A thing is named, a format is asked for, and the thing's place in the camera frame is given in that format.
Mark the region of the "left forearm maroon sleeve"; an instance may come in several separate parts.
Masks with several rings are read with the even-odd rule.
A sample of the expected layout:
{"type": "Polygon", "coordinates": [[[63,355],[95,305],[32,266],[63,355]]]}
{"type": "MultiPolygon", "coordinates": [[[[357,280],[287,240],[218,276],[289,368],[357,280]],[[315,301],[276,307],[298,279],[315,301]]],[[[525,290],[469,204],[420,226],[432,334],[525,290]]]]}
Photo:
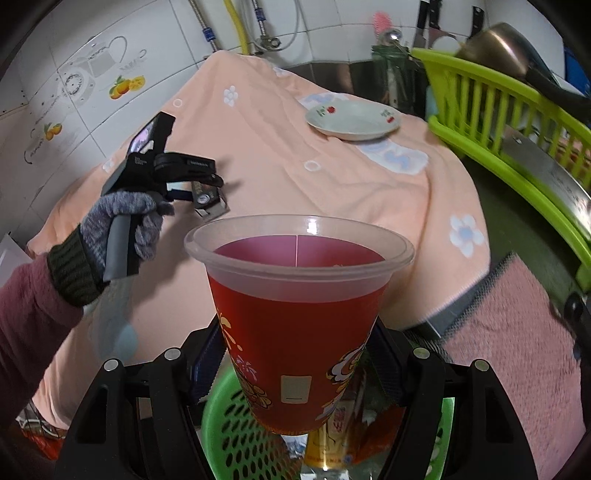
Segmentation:
{"type": "Polygon", "coordinates": [[[1,287],[2,431],[37,391],[61,344],[81,321],[83,307],[104,288],[79,229],[16,268],[1,287]]]}

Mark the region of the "left gloved hand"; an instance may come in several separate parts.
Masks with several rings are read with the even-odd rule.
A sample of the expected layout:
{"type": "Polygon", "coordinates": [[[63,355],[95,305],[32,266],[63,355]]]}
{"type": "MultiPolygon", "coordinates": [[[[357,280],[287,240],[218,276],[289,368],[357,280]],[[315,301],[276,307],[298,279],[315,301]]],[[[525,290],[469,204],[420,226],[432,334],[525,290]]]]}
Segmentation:
{"type": "Polygon", "coordinates": [[[79,231],[87,257],[99,280],[104,277],[109,229],[118,215],[139,219],[133,234],[135,257],[149,261],[155,257],[164,216],[173,216],[173,206],[156,202],[147,193],[114,192],[99,198],[80,223],[79,231]]]}

